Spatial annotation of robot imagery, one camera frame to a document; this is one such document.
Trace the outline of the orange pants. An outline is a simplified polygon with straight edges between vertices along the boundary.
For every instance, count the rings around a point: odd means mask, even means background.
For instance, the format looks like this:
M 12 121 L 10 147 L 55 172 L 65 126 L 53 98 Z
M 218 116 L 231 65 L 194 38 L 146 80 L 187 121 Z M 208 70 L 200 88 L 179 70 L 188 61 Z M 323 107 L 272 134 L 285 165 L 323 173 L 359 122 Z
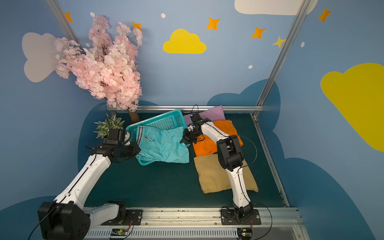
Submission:
M 224 135 L 227 136 L 233 136 L 238 135 L 238 132 L 235 128 L 235 125 L 231 120 L 219 120 L 219 121 L 213 121 L 208 122 L 208 124 L 215 126 L 217 129 L 219 129 L 221 132 L 223 132 Z M 197 157 L 205 156 L 205 155 L 212 155 L 217 153 L 217 141 L 219 139 L 215 138 L 214 140 L 211 139 L 206 134 L 202 134 L 197 138 L 197 143 L 193 143 L 193 148 L 195 151 L 195 154 Z

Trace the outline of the teal plastic basket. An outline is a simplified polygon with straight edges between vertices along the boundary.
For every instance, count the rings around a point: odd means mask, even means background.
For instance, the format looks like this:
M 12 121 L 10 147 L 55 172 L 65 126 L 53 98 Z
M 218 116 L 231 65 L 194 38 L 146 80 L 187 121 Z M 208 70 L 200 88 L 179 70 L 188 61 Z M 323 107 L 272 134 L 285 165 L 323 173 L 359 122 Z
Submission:
M 137 133 L 137 128 L 139 126 L 151 126 L 151 127 L 159 128 L 161 130 L 171 130 L 176 127 L 184 127 L 184 129 L 187 128 L 187 124 L 182 115 L 182 112 L 179 110 L 169 111 L 167 113 L 160 114 L 158 116 L 149 118 L 147 120 L 143 120 L 141 122 L 138 122 L 136 124 L 132 124 L 126 127 L 126 131 L 129 131 L 131 133 L 132 142 L 137 143 L 136 133 Z

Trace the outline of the teal pants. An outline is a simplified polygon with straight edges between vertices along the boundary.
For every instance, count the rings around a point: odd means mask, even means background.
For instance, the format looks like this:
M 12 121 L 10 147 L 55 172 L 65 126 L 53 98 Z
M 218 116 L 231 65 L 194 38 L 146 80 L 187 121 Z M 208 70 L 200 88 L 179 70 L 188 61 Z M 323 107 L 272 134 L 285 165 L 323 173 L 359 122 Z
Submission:
M 151 126 L 139 126 L 136 140 L 141 149 L 136 156 L 142 166 L 154 162 L 187 164 L 190 162 L 188 146 L 181 144 L 184 127 L 161 130 Z

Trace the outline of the beige pants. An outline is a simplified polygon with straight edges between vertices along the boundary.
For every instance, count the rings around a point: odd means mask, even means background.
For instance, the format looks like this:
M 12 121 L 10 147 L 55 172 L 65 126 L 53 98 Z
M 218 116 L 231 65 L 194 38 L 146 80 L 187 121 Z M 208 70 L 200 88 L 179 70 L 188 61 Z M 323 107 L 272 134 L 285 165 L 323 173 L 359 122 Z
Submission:
M 227 172 L 221 167 L 217 154 L 194 158 L 203 193 L 217 193 L 231 189 Z

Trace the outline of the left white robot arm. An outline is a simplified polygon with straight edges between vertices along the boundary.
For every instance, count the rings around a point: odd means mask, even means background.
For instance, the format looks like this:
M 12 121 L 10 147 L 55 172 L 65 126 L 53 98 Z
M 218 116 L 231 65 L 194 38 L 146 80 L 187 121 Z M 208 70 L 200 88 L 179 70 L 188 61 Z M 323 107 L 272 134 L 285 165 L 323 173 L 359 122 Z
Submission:
M 39 224 L 45 240 L 82 240 L 89 230 L 108 221 L 126 223 L 129 215 L 122 202 L 111 201 L 84 210 L 85 202 L 99 178 L 119 159 L 130 159 L 140 152 L 137 143 L 95 147 L 72 182 L 52 201 L 38 209 Z

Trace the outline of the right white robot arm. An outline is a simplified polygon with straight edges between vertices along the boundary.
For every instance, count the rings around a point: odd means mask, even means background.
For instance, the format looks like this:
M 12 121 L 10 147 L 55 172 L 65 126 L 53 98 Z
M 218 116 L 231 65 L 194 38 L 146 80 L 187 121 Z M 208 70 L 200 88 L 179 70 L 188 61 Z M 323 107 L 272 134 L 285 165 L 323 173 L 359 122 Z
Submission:
M 234 215 L 238 221 L 244 221 L 251 217 L 254 207 L 248 196 L 243 177 L 244 154 L 236 135 L 228 135 L 217 128 L 207 119 L 197 121 L 192 126 L 184 129 L 180 143 L 197 143 L 199 136 L 205 136 L 217 145 L 218 160 L 221 167 L 226 170 L 233 192 Z

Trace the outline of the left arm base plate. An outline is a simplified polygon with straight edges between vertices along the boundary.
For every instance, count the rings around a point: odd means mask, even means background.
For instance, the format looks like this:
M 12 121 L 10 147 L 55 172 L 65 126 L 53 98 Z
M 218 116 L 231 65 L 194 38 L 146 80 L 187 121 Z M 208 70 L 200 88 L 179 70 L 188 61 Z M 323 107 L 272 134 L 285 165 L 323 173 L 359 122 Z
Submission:
M 143 210 L 126 209 L 123 214 L 118 214 L 115 219 L 102 223 L 102 226 L 139 226 L 142 222 Z

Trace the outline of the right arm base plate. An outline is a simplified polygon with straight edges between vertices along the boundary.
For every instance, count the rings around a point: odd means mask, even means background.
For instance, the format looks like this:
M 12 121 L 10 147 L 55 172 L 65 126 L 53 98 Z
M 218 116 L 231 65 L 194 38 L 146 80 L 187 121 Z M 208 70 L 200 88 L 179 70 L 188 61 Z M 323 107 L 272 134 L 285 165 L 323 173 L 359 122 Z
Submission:
M 239 217 L 235 214 L 234 209 L 222 208 L 220 209 L 222 225 L 261 225 L 261 216 L 259 211 L 254 209 L 249 217 Z

